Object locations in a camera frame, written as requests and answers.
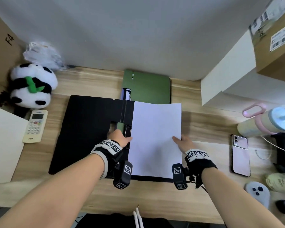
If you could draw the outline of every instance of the remote control screen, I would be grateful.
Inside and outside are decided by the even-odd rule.
[[[32,119],[42,119],[43,114],[33,114]]]

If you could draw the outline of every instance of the barcode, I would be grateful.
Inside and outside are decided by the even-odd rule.
[[[264,13],[264,18],[265,18],[265,21],[268,21],[268,15],[267,15],[267,12],[265,11]]]
[[[282,40],[280,40],[280,41],[274,43],[273,46],[272,46],[272,48],[274,49],[275,47],[277,47],[278,45],[280,45],[280,44],[283,43],[283,42],[285,42],[285,37],[282,38]]]
[[[256,23],[256,19],[253,21],[253,27],[255,28],[257,26],[257,23]]]

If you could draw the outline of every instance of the bottle lid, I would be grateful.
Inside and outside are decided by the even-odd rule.
[[[276,107],[269,111],[270,122],[279,130],[285,131],[285,108]]]

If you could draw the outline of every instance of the pink bottle handle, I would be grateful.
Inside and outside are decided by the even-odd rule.
[[[255,106],[261,107],[261,110],[256,112],[256,113],[254,113],[254,114],[247,113],[247,110],[249,110],[249,109],[251,109],[252,107],[255,107]],[[247,107],[246,109],[243,109],[242,114],[246,118],[252,118],[253,116],[256,116],[256,115],[264,113],[266,111],[266,108],[267,108],[267,106],[264,103],[261,103],[261,102],[254,103],[253,105]]]

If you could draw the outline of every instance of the plastic bag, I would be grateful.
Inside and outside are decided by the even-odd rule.
[[[57,50],[46,42],[30,42],[23,53],[24,59],[51,70],[64,70],[66,65]]]

